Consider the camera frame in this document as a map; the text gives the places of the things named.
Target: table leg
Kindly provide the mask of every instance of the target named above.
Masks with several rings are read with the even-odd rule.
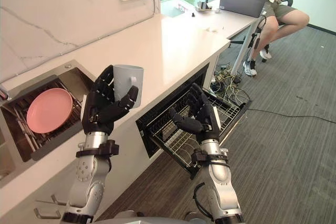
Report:
[[[237,70],[239,68],[239,65],[240,63],[242,62],[242,59],[246,53],[246,50],[248,48],[248,45],[250,44],[251,42],[251,39],[252,39],[252,34],[255,32],[255,30],[257,29],[257,26],[260,22],[260,18],[256,19],[256,21],[254,21],[251,25],[250,25],[250,28],[246,34],[246,37],[245,37],[245,40],[244,40],[244,43],[242,45],[242,48],[240,49],[240,52],[238,54],[238,57],[235,61],[235,64],[233,65],[233,68],[231,70],[231,75],[232,76],[235,76],[237,74]]]

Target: hand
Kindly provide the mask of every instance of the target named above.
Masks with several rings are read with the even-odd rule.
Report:
[[[132,86],[120,100],[114,100],[113,66],[110,65],[100,74],[87,95],[82,119],[85,134],[89,132],[105,132],[111,134],[114,122],[134,106],[138,96],[138,88]]]
[[[181,130],[196,134],[196,139],[200,144],[207,139],[219,140],[217,109],[211,105],[203,90],[195,83],[190,87],[187,102],[195,119],[181,116],[174,108],[170,108],[169,115],[176,126]]]

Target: gray carpet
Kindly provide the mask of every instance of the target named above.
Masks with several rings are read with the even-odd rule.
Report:
[[[256,77],[242,75],[250,108],[336,121],[336,36],[307,27],[270,51],[271,60],[257,59]],[[232,45],[218,64],[233,65],[238,52]],[[336,223],[336,124],[248,110],[224,147],[248,224]],[[162,154],[100,219],[130,209],[183,218],[197,210],[192,192],[200,182]]]

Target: pink plate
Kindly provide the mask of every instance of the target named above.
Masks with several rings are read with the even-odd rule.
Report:
[[[72,97],[64,89],[48,89],[31,103],[27,113],[29,128],[47,133],[60,127],[72,111]]]

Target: mug handle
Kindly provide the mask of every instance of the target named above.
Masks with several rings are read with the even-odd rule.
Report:
[[[132,76],[131,77],[131,86],[135,86],[136,84],[136,77]]]

